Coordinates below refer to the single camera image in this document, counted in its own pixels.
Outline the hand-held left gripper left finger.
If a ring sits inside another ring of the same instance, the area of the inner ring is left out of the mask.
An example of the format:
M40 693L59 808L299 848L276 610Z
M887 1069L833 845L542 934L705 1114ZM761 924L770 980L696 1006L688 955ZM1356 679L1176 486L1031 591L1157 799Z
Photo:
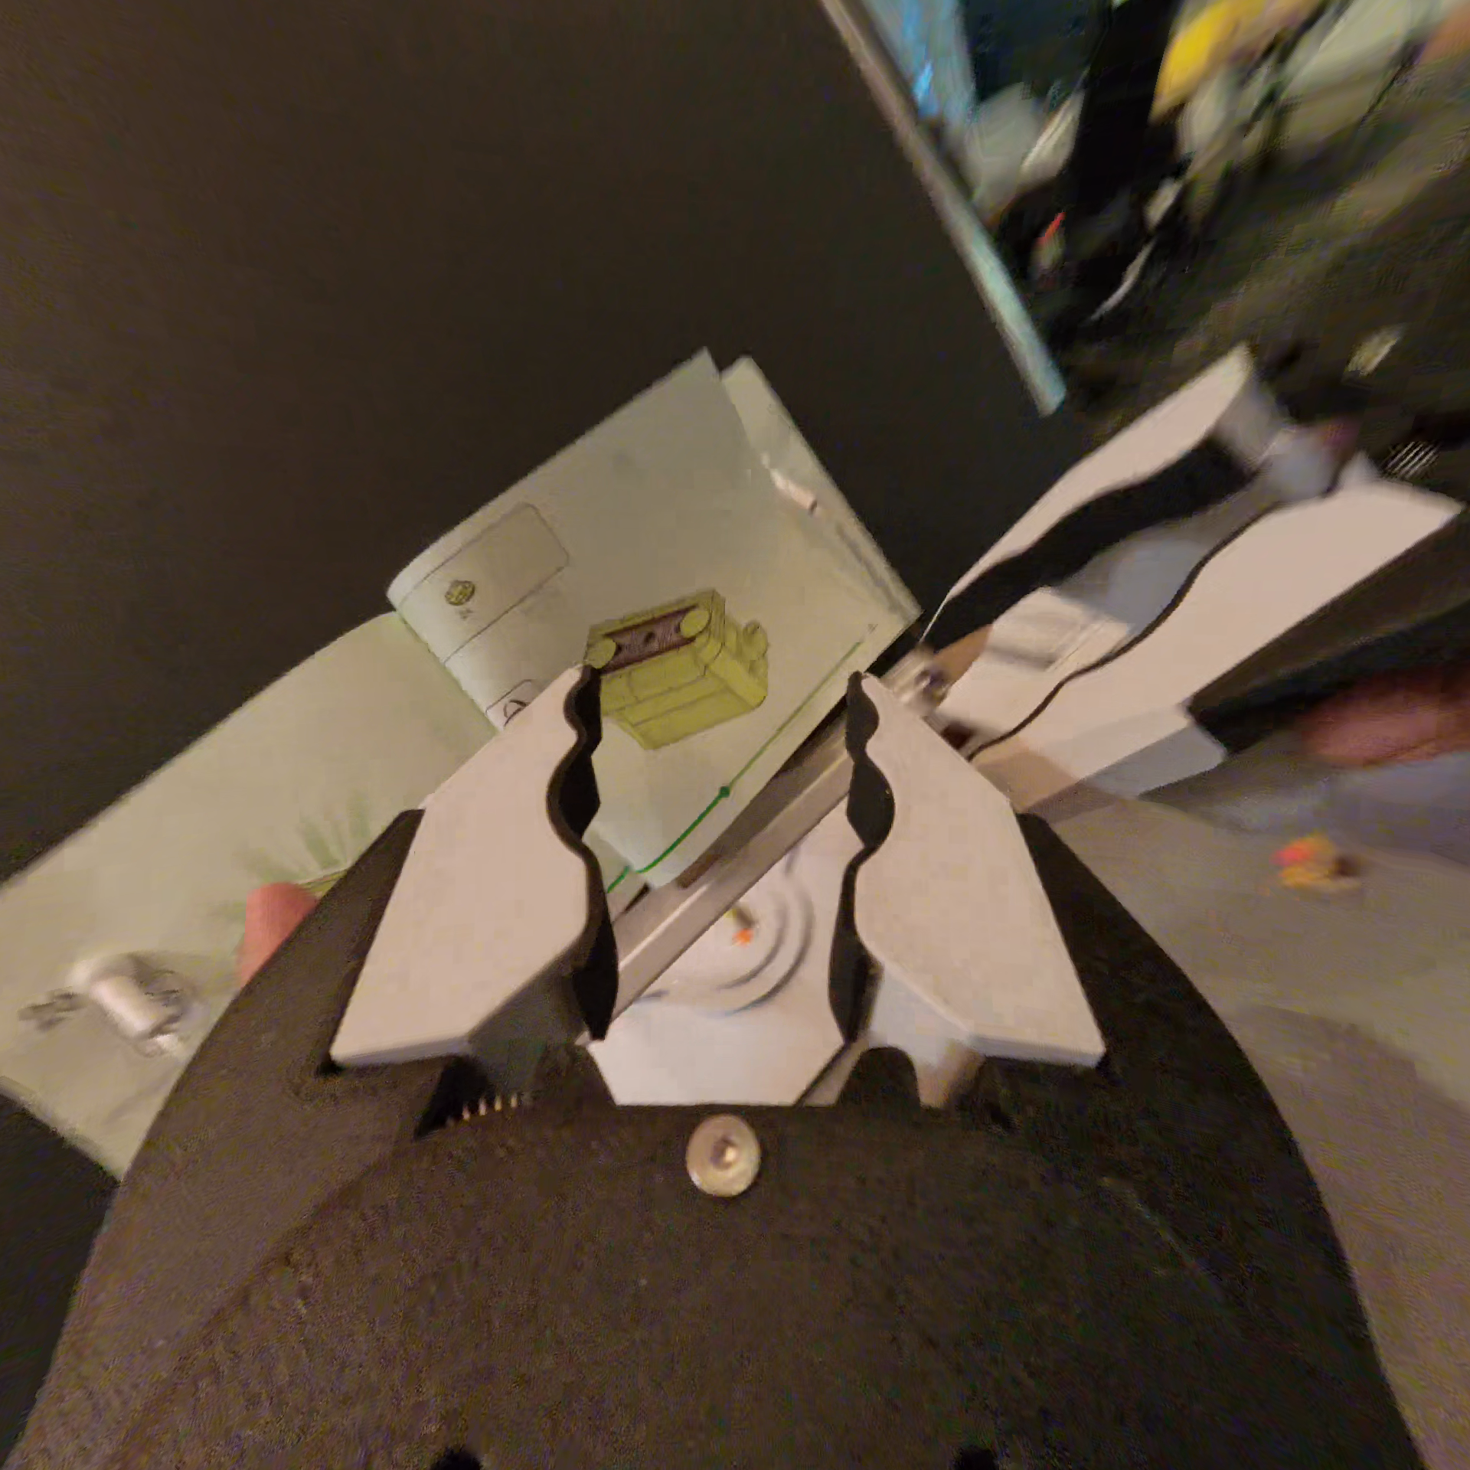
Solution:
M619 990L600 862L595 670L570 666L423 801L331 1046L343 1069L474 1064L528 1092L607 1034Z

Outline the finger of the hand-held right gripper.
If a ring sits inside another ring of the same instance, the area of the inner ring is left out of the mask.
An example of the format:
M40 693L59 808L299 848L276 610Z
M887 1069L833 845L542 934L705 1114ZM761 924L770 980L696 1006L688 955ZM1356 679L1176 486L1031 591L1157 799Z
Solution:
M1365 462L1307 502L1242 490L1022 596L948 689L943 721L1010 803L1197 777L1225 759L1190 712L1199 694L1459 521L1456 502Z
M973 631L1130 537L1221 504L1286 423L1256 353L1234 346L1076 460L947 591L924 637Z

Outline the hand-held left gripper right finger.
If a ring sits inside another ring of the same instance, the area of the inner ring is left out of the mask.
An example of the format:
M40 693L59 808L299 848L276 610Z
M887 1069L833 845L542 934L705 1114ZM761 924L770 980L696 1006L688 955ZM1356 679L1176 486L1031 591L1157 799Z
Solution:
M1108 1044L1011 803L868 673L849 684L829 1006L842 1039L899 1053L955 1106L987 1060L1090 1071Z

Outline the person's right hand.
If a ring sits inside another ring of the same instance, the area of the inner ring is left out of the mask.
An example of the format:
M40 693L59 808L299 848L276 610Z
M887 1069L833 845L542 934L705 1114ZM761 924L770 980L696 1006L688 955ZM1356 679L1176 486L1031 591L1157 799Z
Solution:
M1333 766L1395 766L1468 749L1468 665L1377 675L1298 722L1302 745Z

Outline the person's left hand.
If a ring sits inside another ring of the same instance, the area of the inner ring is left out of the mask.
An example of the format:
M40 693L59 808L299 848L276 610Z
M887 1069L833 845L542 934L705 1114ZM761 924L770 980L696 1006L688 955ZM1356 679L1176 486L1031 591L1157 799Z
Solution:
M306 887L280 882L250 890L245 899L241 941L234 957L236 983L243 987L317 908Z

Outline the small orange yellow piece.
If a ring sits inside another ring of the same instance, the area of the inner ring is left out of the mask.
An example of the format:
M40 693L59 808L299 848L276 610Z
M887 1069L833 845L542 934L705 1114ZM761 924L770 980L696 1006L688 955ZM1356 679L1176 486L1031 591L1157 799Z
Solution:
M1328 834L1312 833L1272 852L1276 883L1295 894L1339 897L1363 885L1363 864Z

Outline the white book stand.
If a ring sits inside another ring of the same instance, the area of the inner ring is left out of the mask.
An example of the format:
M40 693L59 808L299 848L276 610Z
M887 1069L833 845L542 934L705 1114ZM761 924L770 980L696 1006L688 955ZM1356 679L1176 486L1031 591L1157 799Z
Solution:
M649 887L611 845L605 726L586 843L621 955L591 1044L625 1104L789 1104L842 1048L828 967L852 763L843 708L716 838L700 885ZM243 987L245 899L318 901L485 743L490 722L394 617L374 617L254 696L101 817L3 883L3 1083L124 1170ZM726 910L759 918L731 946Z

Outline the open instruction booklet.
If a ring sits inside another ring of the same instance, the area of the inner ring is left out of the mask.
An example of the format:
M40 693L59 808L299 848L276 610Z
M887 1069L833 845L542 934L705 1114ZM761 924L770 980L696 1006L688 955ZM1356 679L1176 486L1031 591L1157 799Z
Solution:
M238 992L247 897L327 890L602 624L707 612L740 693L642 747L612 719L588 841L612 915L663 887L919 605L751 358L698 355L432 542L343 633L3 885L3 1100L112 1172Z

